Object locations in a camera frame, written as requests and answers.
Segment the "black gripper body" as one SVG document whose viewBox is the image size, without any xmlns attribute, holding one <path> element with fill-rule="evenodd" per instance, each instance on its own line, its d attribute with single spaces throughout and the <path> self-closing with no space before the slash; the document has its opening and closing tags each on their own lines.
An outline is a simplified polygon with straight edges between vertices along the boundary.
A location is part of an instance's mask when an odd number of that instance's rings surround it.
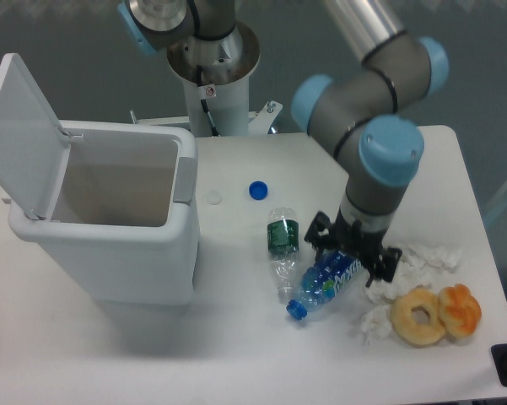
<svg viewBox="0 0 507 405">
<path fill-rule="evenodd" d="M 332 234 L 340 249 L 349 256 L 359 259 L 364 266 L 380 264 L 385 229 L 377 232 L 365 231 L 359 220 L 350 224 L 339 214 L 333 225 Z"/>
</svg>

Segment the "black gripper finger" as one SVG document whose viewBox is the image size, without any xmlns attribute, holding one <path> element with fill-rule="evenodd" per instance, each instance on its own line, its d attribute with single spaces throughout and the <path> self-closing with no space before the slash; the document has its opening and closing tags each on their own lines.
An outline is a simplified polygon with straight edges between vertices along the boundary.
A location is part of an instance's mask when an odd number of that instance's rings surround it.
<svg viewBox="0 0 507 405">
<path fill-rule="evenodd" d="M 367 253 L 364 267 L 369 272 L 369 278 L 365 287 L 369 288 L 374 281 L 391 283 L 401 257 L 402 249 L 391 246 L 377 252 Z"/>
<path fill-rule="evenodd" d="M 334 224 L 322 211 L 316 213 L 305 232 L 305 242 L 309 243 L 316 252 L 315 259 L 319 260 L 326 251 L 336 248 Z"/>
</svg>

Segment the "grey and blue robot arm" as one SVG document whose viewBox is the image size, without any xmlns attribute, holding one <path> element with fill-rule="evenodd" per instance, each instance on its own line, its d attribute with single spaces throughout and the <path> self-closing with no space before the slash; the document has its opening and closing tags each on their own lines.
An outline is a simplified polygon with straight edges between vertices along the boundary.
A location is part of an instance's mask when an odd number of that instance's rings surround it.
<svg viewBox="0 0 507 405">
<path fill-rule="evenodd" d="M 313 219 L 306 240 L 317 251 L 339 248 L 362 262 L 371 280 L 391 281 L 401 251 L 383 238 L 418 171 L 422 133 L 400 109 L 441 88 L 449 74 L 437 41 L 411 37 L 385 1 L 328 1 L 326 10 L 362 66 L 340 84 L 305 80 L 291 115 L 348 174 L 335 220 Z M 145 53 L 165 51 L 184 85 L 191 132 L 198 137 L 253 131 L 248 80 L 260 59 L 255 34 L 235 16 L 233 1 L 122 1 L 127 29 Z"/>
</svg>

